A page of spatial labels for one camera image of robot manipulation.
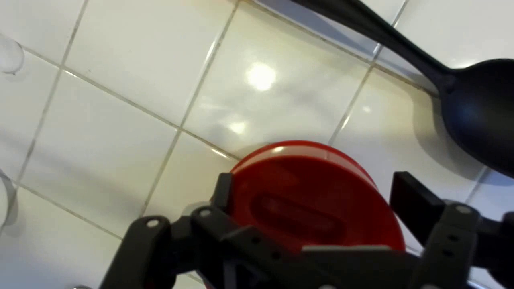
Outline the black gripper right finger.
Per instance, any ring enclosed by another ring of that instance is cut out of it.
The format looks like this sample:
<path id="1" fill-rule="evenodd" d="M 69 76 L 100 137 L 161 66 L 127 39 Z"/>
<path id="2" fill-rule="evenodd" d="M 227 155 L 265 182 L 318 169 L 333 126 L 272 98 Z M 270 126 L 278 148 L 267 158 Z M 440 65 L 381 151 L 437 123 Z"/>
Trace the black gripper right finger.
<path id="1" fill-rule="evenodd" d="M 472 267 L 514 289 L 514 212 L 487 219 L 464 203 L 440 200 L 410 172 L 394 174 L 389 204 L 424 248 L 411 289 L 464 289 Z"/>

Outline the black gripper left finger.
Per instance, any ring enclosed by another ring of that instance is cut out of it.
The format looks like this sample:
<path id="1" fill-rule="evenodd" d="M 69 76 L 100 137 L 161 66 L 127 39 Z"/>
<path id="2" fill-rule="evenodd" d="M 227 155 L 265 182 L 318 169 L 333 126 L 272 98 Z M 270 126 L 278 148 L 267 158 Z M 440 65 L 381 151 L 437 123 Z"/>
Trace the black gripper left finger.
<path id="1" fill-rule="evenodd" d="M 207 289 L 252 289 L 251 272 L 195 227 L 190 216 L 174 224 L 162 216 L 135 221 L 100 289 L 174 289 L 178 277 L 190 272 Z"/>

